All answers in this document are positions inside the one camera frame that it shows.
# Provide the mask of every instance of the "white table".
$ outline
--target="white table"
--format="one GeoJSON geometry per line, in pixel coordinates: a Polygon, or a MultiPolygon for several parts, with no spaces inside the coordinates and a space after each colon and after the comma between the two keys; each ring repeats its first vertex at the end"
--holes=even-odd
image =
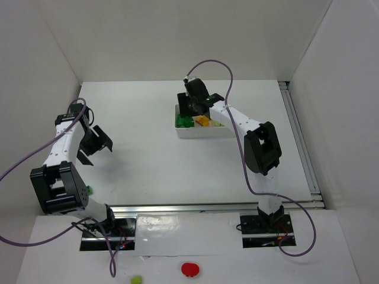
{"type": "MultiPolygon", "coordinates": [[[[213,247],[219,246],[220,254],[190,255],[178,253],[176,257],[154,256],[139,257],[138,251],[122,251],[117,254],[117,275],[109,274],[109,254],[106,251],[80,252],[81,232],[72,230],[51,243],[27,249],[17,284],[71,284],[71,283],[130,283],[130,278],[140,275],[143,284],[192,283],[192,284],[359,284],[348,246],[334,211],[313,210],[310,212],[317,228],[317,242],[314,250],[304,257],[291,258],[283,255],[276,247],[242,248],[232,253],[225,247],[235,247],[222,237],[215,238],[213,247]],[[181,271],[184,262],[195,262],[200,266],[201,274],[196,279],[186,279],[181,271]]],[[[199,222],[207,223],[208,214],[199,222]]],[[[297,247],[284,249],[299,253],[311,243],[309,220],[301,211],[291,212],[297,247]]],[[[45,240],[68,227],[73,217],[41,216],[37,217],[30,242],[45,240]]],[[[235,230],[235,224],[229,224],[235,230]]],[[[227,228],[219,229],[220,235],[226,235],[227,228]]],[[[174,241],[183,242],[188,251],[196,251],[197,242],[206,241],[207,235],[182,235],[174,241]]]]}
{"type": "MultiPolygon", "coordinates": [[[[229,81],[205,81],[210,93],[225,94],[229,81]]],[[[176,94],[182,81],[85,82],[80,97],[95,112],[98,124],[113,140],[90,159],[77,164],[93,198],[112,205],[256,202],[245,185],[234,138],[179,139],[174,129],[176,94]]],[[[277,81],[237,80],[230,104],[247,116],[270,121],[282,148],[281,193],[298,201],[310,191],[277,81]]],[[[254,175],[250,175],[255,187],[254,175]]]]}

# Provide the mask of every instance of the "red object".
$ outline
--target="red object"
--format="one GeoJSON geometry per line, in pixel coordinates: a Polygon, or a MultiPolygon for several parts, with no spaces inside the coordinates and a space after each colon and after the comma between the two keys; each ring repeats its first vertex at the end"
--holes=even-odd
{"type": "Polygon", "coordinates": [[[194,277],[200,272],[199,265],[195,263],[184,263],[182,265],[182,273],[187,277],[194,277]]]}

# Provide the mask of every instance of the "white wall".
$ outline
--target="white wall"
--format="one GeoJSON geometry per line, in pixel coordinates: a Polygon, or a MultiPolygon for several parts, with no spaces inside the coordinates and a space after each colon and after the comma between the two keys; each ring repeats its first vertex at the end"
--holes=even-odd
{"type": "MultiPolygon", "coordinates": [[[[0,3],[0,172],[54,137],[79,83],[31,1],[0,3]]],[[[40,213],[29,180],[39,154],[0,183],[0,234],[27,242],[40,213]]],[[[25,250],[0,243],[1,283],[15,283],[25,250]]]]}
{"type": "Polygon", "coordinates": [[[290,92],[362,284],[378,283],[379,0],[334,0],[290,92]]]}
{"type": "MultiPolygon", "coordinates": [[[[289,80],[331,0],[35,0],[83,81],[181,79],[202,59],[289,80]]],[[[228,79],[204,66],[204,79],[228,79]]]]}

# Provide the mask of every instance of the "small green object on table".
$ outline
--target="small green object on table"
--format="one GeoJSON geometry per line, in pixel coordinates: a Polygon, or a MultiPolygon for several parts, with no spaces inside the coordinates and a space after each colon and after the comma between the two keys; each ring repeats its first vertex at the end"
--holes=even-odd
{"type": "Polygon", "coordinates": [[[87,186],[87,192],[88,192],[88,195],[93,194],[92,187],[90,187],[89,185],[87,186]]]}
{"type": "Polygon", "coordinates": [[[190,128],[194,127],[195,122],[192,117],[180,117],[180,115],[176,118],[176,127],[178,128],[190,128]]]}
{"type": "Polygon", "coordinates": [[[141,276],[134,277],[130,279],[131,284],[141,284],[142,283],[142,278],[141,276]]]}

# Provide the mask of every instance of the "purple cable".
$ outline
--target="purple cable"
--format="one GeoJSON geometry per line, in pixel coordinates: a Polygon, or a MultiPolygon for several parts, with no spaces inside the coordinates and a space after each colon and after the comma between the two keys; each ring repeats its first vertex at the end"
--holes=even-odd
{"type": "MultiPolygon", "coordinates": [[[[47,142],[45,145],[42,145],[41,147],[39,147],[38,149],[32,151],[30,154],[26,155],[25,157],[23,157],[21,160],[19,160],[16,164],[14,164],[13,166],[11,166],[8,170],[6,170],[1,176],[0,176],[0,182],[3,180],[3,178],[5,178],[11,171],[13,171],[16,167],[18,167],[20,164],[22,164],[23,162],[25,162],[27,159],[29,159],[30,157],[32,157],[33,155],[37,154],[38,152],[42,151],[43,149],[47,148],[49,145],[55,143],[57,140],[59,140],[60,138],[62,138],[78,121],[79,119],[83,116],[84,112],[85,112],[85,108],[87,106],[86,104],[86,101],[82,98],[78,98],[78,99],[74,99],[70,105],[72,105],[74,102],[77,102],[77,101],[82,101],[83,102],[83,105],[84,107],[82,108],[82,110],[80,111],[79,115],[72,121],[72,123],[68,126],[68,128],[66,129],[65,132],[62,132],[61,134],[59,134],[57,137],[55,137],[54,139],[50,140],[49,142],[47,142]]],[[[93,218],[85,218],[85,219],[82,219],[76,223],[74,223],[73,225],[71,225],[70,227],[68,227],[67,229],[65,229],[64,231],[62,231],[61,233],[59,233],[58,235],[55,235],[54,237],[51,237],[51,238],[48,238],[47,240],[44,240],[44,241],[39,241],[37,243],[27,243],[27,244],[24,244],[24,243],[17,243],[17,242],[14,242],[14,241],[11,241],[11,240],[8,240],[6,238],[4,238],[3,236],[0,235],[0,241],[2,241],[3,243],[6,243],[6,244],[9,244],[11,246],[16,246],[16,247],[35,247],[35,246],[40,246],[42,244],[47,244],[57,238],[59,238],[60,236],[66,234],[68,231],[70,231],[72,228],[75,228],[75,226],[87,221],[87,220],[91,220],[95,223],[97,223],[97,225],[99,226],[104,238],[105,238],[105,242],[107,243],[107,248],[110,252],[110,255],[111,255],[111,261],[110,261],[110,273],[111,273],[111,276],[112,277],[115,277],[116,276],[116,263],[115,263],[115,260],[114,260],[114,254],[112,252],[112,248],[111,248],[111,244],[109,242],[109,239],[107,237],[107,234],[104,230],[104,227],[96,220],[96,219],[93,219],[93,218]]]]}
{"type": "Polygon", "coordinates": [[[237,143],[238,143],[238,149],[239,149],[239,154],[240,154],[240,158],[241,158],[241,161],[242,161],[242,167],[243,167],[243,174],[245,176],[245,181],[246,181],[246,185],[248,186],[248,189],[250,190],[250,192],[254,195],[258,195],[258,196],[278,196],[280,198],[283,198],[283,199],[286,199],[288,201],[290,201],[291,203],[293,204],[296,204],[299,208],[301,208],[305,214],[307,215],[307,217],[309,218],[309,221],[312,225],[312,229],[313,229],[313,241],[312,241],[312,244],[310,245],[310,247],[302,252],[302,253],[299,253],[299,254],[292,254],[292,253],[287,253],[286,251],[283,250],[282,248],[282,242],[288,238],[290,238],[291,236],[287,237],[287,238],[283,238],[280,240],[279,242],[279,249],[286,255],[288,256],[292,256],[292,257],[298,257],[298,256],[304,256],[305,254],[307,254],[308,252],[310,252],[315,243],[316,243],[316,226],[314,225],[314,222],[313,222],[313,219],[312,217],[309,215],[308,211],[297,201],[287,197],[287,196],[284,196],[284,195],[281,195],[281,194],[276,194],[276,193],[263,193],[263,192],[255,192],[252,188],[251,188],[251,185],[250,185],[250,181],[249,181],[249,176],[248,176],[248,170],[246,168],[246,162],[245,162],[245,158],[244,158],[244,155],[243,155],[243,149],[242,149],[242,145],[241,145],[241,141],[240,141],[240,138],[239,138],[239,135],[238,135],[238,130],[237,130],[237,126],[236,126],[236,123],[235,123],[235,120],[233,118],[233,115],[232,115],[232,112],[229,110],[229,107],[228,107],[228,104],[227,104],[227,100],[229,98],[229,93],[230,93],[230,90],[232,89],[232,85],[233,85],[233,72],[231,70],[231,68],[219,61],[219,60],[216,60],[216,59],[207,59],[207,60],[203,60],[199,63],[197,63],[188,73],[187,73],[187,76],[189,76],[193,70],[195,70],[199,65],[202,65],[203,63],[207,63],[207,62],[216,62],[218,64],[221,64],[223,65],[230,73],[230,84],[229,84],[229,88],[227,89],[227,92],[226,92],[226,95],[225,95],[225,107],[226,107],[226,111],[227,113],[229,114],[229,117],[230,117],[230,120],[232,122],[232,125],[233,125],[233,130],[236,134],[236,138],[237,138],[237,143]]]}

